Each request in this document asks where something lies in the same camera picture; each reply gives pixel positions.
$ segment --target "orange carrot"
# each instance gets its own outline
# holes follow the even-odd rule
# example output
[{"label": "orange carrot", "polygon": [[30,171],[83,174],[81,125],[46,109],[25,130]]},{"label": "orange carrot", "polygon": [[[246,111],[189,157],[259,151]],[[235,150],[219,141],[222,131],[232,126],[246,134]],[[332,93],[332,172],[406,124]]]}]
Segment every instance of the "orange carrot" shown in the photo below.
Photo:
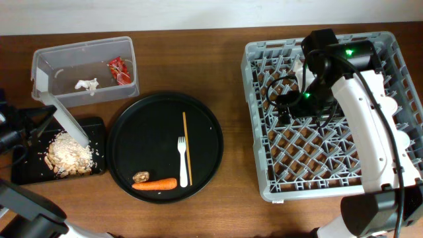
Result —
[{"label": "orange carrot", "polygon": [[166,178],[153,182],[138,182],[132,185],[136,190],[171,190],[178,186],[176,178]]}]

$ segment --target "plastic fork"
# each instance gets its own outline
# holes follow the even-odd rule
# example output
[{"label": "plastic fork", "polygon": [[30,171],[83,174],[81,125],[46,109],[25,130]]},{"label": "plastic fork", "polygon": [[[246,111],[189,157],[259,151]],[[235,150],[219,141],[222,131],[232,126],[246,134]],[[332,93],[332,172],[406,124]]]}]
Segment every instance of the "plastic fork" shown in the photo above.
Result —
[{"label": "plastic fork", "polygon": [[178,150],[180,153],[179,184],[181,187],[185,188],[188,185],[188,177],[186,175],[186,165],[185,165],[186,143],[185,143],[184,136],[180,136],[178,138]]}]

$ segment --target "red wrapper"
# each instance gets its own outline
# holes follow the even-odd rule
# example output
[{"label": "red wrapper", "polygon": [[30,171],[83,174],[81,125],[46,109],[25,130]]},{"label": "red wrapper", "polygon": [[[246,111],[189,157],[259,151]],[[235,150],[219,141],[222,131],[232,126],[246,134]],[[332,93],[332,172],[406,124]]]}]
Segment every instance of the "red wrapper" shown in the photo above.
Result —
[{"label": "red wrapper", "polygon": [[110,68],[113,78],[115,78],[119,85],[127,85],[131,83],[128,68],[121,57],[117,57],[116,59],[110,61],[107,66]]}]

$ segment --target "dish rack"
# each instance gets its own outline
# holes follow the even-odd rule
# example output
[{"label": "dish rack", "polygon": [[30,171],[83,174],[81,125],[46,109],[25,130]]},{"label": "dish rack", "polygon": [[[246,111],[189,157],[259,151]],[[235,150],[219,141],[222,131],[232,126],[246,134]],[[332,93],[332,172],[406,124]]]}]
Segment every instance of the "dish rack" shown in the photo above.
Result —
[{"label": "dish rack", "polygon": [[[398,103],[394,121],[410,137],[408,156],[423,175],[423,108],[394,35],[369,32],[336,37],[340,43],[369,40],[375,46],[385,92]],[[266,101],[267,85],[287,75],[294,62],[304,62],[302,40],[251,42],[241,63],[260,195],[273,203],[364,192],[360,161],[345,118],[333,120],[326,128],[318,128],[312,118],[281,125],[277,110]],[[284,79],[269,95],[290,90],[298,90],[297,82]]]}]

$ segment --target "black plate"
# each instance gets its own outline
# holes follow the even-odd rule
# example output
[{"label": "black plate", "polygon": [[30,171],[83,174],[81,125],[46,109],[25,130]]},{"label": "black plate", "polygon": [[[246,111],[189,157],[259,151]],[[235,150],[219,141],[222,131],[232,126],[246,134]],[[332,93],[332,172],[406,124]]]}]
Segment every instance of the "black plate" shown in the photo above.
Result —
[{"label": "black plate", "polygon": [[[99,117],[90,117],[78,119],[77,121],[90,140],[90,148],[95,150],[95,153],[93,153],[93,162],[97,163],[97,165],[91,168],[91,175],[103,174],[106,170],[106,156],[104,155],[106,128],[104,127],[103,120]],[[47,164],[44,162],[44,153],[48,151],[50,141],[61,131],[63,131],[63,128],[59,123],[50,123],[40,138],[38,138],[39,143],[30,147],[28,149],[28,155],[23,161],[12,168],[11,182],[23,185],[59,179],[53,171],[49,170]],[[14,150],[13,161],[18,159],[20,155],[19,150]],[[76,178],[80,177],[65,177],[59,180]]]},{"label": "black plate", "polygon": [[[179,186],[178,137],[184,136],[186,113],[192,186]],[[219,122],[200,101],[178,93],[145,97],[117,119],[108,138],[107,163],[116,183],[134,198],[164,204],[188,198],[212,179],[223,154]],[[132,177],[150,173],[150,181],[176,178],[178,186],[166,191],[139,191]]]}]

